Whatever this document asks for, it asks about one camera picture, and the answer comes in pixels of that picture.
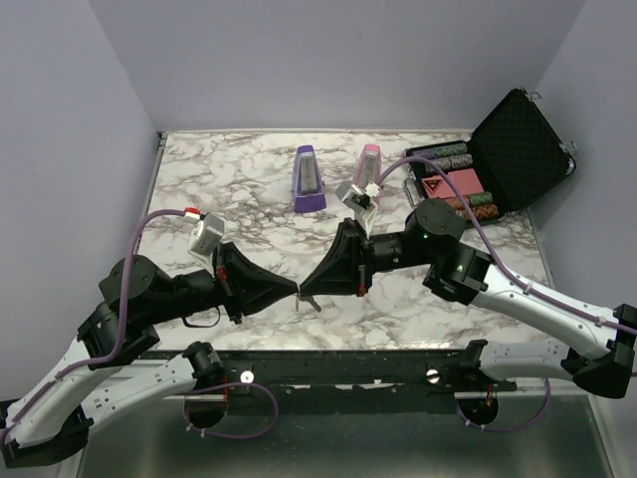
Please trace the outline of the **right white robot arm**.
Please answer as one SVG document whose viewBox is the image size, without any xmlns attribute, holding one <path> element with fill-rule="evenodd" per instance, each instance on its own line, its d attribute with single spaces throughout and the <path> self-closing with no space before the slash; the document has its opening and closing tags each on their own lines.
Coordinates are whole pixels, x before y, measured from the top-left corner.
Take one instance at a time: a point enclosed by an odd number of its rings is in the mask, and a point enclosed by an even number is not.
<svg viewBox="0 0 637 478">
<path fill-rule="evenodd" d="M 462 242 L 465 221 L 445 201 L 422 201 L 401 232 L 367 235 L 345 219 L 299 296 L 364 296 L 376 273 L 425 266 L 424 287 L 450 303 L 520 321 L 549 336 L 526 344 L 480 342 L 479 355 L 458 365 L 468 389 L 518 377 L 551 377 L 606 398 L 625 396 L 633 376 L 636 309 L 594 306 L 537 284 Z"/>
</svg>

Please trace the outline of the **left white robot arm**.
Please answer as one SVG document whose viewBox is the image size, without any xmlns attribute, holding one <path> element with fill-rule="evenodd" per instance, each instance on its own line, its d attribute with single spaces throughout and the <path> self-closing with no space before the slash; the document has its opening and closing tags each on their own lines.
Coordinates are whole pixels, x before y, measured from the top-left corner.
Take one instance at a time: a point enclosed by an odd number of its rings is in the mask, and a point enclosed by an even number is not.
<svg viewBox="0 0 637 478">
<path fill-rule="evenodd" d="M 150 259 L 116 263 L 103 295 L 69 349 L 38 387 L 1 403 L 1 453 L 7 468 L 51 466 L 88 443 L 91 430 L 116 413 L 172 393 L 213 391 L 227 373 L 213 347 L 195 342 L 152 375 L 122 388 L 103 382 L 159 341 L 156 325 L 211 309 L 241 323 L 294 295 L 297 284 L 250 262 L 234 243 L 213 253 L 213 269 L 169 276 Z"/>
</svg>

